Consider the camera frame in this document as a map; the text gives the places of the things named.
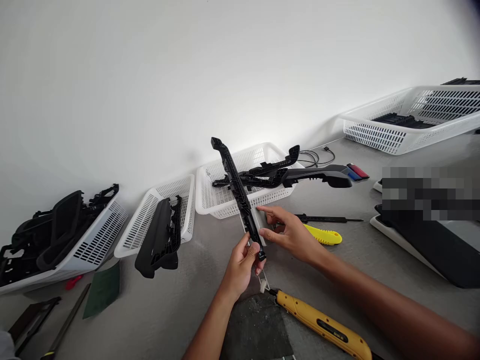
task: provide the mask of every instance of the dark cutting mat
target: dark cutting mat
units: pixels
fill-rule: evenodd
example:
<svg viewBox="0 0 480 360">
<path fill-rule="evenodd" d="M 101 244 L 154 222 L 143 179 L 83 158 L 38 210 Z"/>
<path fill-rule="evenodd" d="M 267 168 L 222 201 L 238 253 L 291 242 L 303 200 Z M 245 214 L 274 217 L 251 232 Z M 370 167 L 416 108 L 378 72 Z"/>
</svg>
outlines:
<svg viewBox="0 0 480 360">
<path fill-rule="evenodd" d="M 272 295 L 256 294 L 233 306 L 220 359 L 272 360 L 293 353 L 282 308 Z"/>
</svg>

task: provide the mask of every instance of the white tray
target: white tray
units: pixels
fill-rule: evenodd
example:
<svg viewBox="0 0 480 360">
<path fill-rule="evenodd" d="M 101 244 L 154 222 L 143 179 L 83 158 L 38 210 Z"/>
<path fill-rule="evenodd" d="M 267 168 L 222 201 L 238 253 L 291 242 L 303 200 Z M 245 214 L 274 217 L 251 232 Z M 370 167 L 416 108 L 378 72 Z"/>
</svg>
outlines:
<svg viewBox="0 0 480 360">
<path fill-rule="evenodd" d="M 213 187 L 214 180 L 220 180 L 225 177 L 224 166 L 218 153 L 218 160 L 209 162 L 200 166 L 196 172 L 196 198 L 195 208 L 199 214 L 211 214 L 217 219 L 224 219 L 239 214 L 237 202 L 232 195 L 232 191 L 227 186 Z M 288 154 L 280 150 L 271 142 L 264 142 L 259 145 L 249 147 L 245 150 L 233 153 L 231 157 L 235 163 L 237 171 L 246 171 L 259 167 L 260 163 L 277 163 L 285 160 Z M 296 162 L 289 169 L 301 169 L 303 166 Z M 289 196 L 295 189 L 285 188 L 283 185 L 273 189 L 253 187 L 251 191 L 246 191 L 248 200 L 252 207 L 272 203 L 279 199 Z"/>
<path fill-rule="evenodd" d="M 133 214 L 115 248 L 115 257 L 124 258 L 137 254 L 147 235 L 152 217 L 160 200 L 170 198 L 170 204 L 177 203 L 176 196 L 182 197 L 180 208 L 181 242 L 192 239 L 195 219 L 195 177 L 193 174 L 161 183 L 148 190 Z"/>
</svg>

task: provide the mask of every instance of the forearm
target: forearm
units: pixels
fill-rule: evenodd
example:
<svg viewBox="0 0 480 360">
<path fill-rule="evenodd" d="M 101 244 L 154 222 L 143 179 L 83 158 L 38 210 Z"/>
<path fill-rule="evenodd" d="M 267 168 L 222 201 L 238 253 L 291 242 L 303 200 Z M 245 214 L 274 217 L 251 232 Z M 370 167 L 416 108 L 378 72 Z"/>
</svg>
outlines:
<svg viewBox="0 0 480 360">
<path fill-rule="evenodd" d="M 328 251 L 310 264 L 349 295 L 409 359 L 478 359 L 474 336 Z"/>
<path fill-rule="evenodd" d="M 222 289 L 218 290 L 190 346 L 186 350 L 183 360 L 209 360 L 220 357 L 234 303 L 235 299 L 223 292 Z"/>
</svg>

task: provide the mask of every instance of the pixelated blurred area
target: pixelated blurred area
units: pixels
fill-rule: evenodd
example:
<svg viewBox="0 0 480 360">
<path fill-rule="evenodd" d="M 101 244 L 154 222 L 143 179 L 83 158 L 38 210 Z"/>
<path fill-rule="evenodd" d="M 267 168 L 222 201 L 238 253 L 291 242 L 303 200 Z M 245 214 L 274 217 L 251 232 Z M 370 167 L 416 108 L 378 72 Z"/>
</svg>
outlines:
<svg viewBox="0 0 480 360">
<path fill-rule="evenodd" d="M 480 221 L 478 167 L 384 167 L 385 220 Z"/>
</svg>

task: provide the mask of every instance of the white plastic basket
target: white plastic basket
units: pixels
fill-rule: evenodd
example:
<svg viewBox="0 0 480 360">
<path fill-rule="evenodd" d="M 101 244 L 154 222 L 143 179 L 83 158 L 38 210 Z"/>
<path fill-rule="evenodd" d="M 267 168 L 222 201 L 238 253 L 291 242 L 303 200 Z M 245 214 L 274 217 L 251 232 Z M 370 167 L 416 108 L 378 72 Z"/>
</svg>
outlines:
<svg viewBox="0 0 480 360">
<path fill-rule="evenodd" d="M 233 162 L 237 171 L 246 171 L 260 166 L 260 163 L 276 163 L 285 160 L 288 154 L 281 151 L 271 142 L 259 145 L 232 154 Z M 301 169 L 303 166 L 296 162 L 289 169 Z M 213 187 L 212 182 L 225 177 L 224 166 L 218 153 L 218 160 L 200 166 L 196 172 L 196 190 L 199 196 L 196 198 L 195 208 L 199 214 L 211 214 L 217 219 L 224 219 L 239 214 L 239 208 L 232 191 L 227 186 Z M 253 187 L 247 191 L 251 206 L 265 205 L 289 196 L 294 188 L 285 188 L 283 185 L 273 189 Z"/>
<path fill-rule="evenodd" d="M 115 257 L 124 258 L 137 254 L 144 242 L 145 235 L 147 235 L 159 201 L 170 198 L 170 204 L 174 206 L 177 203 L 177 195 L 182 197 L 180 207 L 181 242 L 190 241 L 194 232 L 195 219 L 193 206 L 195 203 L 195 177 L 192 174 L 161 183 L 146 192 L 115 248 Z"/>
<path fill-rule="evenodd" d="M 480 85 L 411 87 L 341 113 L 347 139 L 401 155 L 480 127 Z M 435 126 L 412 129 L 372 121 L 397 113 Z"/>
<path fill-rule="evenodd" d="M 125 220 L 127 212 L 118 203 L 118 193 L 98 215 L 75 247 L 55 269 L 27 277 L 0 287 L 0 295 L 26 292 L 51 283 L 76 277 L 98 268 L 112 246 Z"/>
</svg>

